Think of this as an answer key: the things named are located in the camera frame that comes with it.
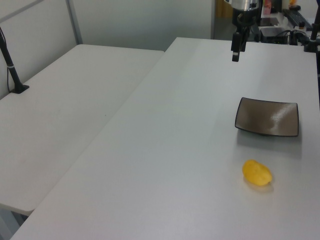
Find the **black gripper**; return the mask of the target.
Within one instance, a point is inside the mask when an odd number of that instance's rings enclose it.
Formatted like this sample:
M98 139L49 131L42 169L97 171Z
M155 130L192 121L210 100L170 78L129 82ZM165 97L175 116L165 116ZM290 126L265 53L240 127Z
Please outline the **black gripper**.
M243 10L233 8L232 10L232 24L236 26L236 32L233 33L231 42L232 61L238 62L240 51L245 52L246 50L248 40L248 31L246 29L257 22L258 9Z

